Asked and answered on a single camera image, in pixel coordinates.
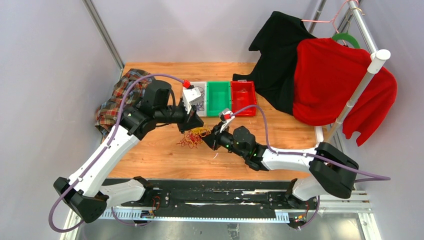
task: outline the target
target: sleeve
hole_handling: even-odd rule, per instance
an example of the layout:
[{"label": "sleeve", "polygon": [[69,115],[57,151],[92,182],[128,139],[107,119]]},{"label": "sleeve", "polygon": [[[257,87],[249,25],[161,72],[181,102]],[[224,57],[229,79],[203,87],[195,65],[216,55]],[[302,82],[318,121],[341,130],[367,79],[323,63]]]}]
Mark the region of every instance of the sleeve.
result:
[{"label": "sleeve", "polygon": [[362,102],[361,106],[355,109],[355,112],[349,113],[344,121],[343,133],[347,139],[352,137],[353,132],[360,132],[356,139],[358,146],[364,144],[377,130],[395,102],[397,83],[394,77],[391,77],[384,79],[386,84],[380,92],[374,92],[372,96],[361,96],[366,97],[367,101]]}]

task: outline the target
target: green hanger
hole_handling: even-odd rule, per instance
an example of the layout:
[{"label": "green hanger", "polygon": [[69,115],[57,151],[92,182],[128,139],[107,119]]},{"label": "green hanger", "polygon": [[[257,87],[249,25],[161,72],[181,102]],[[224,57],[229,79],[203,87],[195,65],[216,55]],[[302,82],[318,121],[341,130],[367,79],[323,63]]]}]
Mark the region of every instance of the green hanger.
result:
[{"label": "green hanger", "polygon": [[359,46],[358,41],[349,33],[345,33],[345,32],[341,32],[341,33],[337,33],[334,36],[332,36],[332,39],[334,41],[338,41],[338,40],[345,40],[346,42],[352,44],[352,46],[356,49],[360,49],[361,47]]}]

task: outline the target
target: plastic bin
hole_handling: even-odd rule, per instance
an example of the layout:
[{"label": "plastic bin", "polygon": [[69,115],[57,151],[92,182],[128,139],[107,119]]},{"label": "plastic bin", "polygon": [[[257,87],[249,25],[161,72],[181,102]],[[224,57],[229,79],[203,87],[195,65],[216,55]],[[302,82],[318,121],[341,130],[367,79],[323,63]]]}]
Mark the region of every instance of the plastic bin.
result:
[{"label": "plastic bin", "polygon": [[[255,85],[252,81],[232,81],[231,82],[231,109],[235,113],[238,110],[253,104],[258,104],[255,94]],[[246,109],[237,116],[255,116],[256,107]]]},{"label": "plastic bin", "polygon": [[208,81],[206,87],[206,114],[216,117],[224,109],[231,110],[231,85],[229,81]]},{"label": "plastic bin", "polygon": [[196,104],[196,110],[197,110],[197,115],[199,117],[206,117],[207,116],[207,109],[208,109],[208,104],[206,102],[206,82],[205,81],[192,81],[191,85],[193,85],[195,88],[199,88],[201,96],[203,98],[202,102]]}]

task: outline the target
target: green bin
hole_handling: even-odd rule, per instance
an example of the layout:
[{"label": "green bin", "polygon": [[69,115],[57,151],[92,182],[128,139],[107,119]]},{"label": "green bin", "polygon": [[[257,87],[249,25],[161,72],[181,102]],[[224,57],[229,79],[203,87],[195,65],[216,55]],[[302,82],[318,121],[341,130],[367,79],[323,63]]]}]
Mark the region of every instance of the green bin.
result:
[{"label": "green bin", "polygon": [[217,117],[224,109],[231,110],[231,85],[229,81],[208,81],[206,88],[206,115]]}]

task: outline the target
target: plaid shirt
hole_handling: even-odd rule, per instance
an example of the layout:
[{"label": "plaid shirt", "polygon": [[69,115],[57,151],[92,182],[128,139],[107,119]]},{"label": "plaid shirt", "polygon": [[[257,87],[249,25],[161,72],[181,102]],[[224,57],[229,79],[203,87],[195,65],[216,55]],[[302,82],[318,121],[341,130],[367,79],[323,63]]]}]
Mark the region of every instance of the plaid shirt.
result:
[{"label": "plaid shirt", "polygon": [[[150,73],[141,69],[130,69],[113,87],[112,97],[99,106],[95,111],[95,127],[103,134],[104,137],[109,134],[112,127],[117,122],[119,107],[125,91],[134,81],[149,74]],[[136,84],[129,93],[125,104],[133,104],[145,93],[147,85],[153,80],[155,80],[154,77],[149,77]]]}]

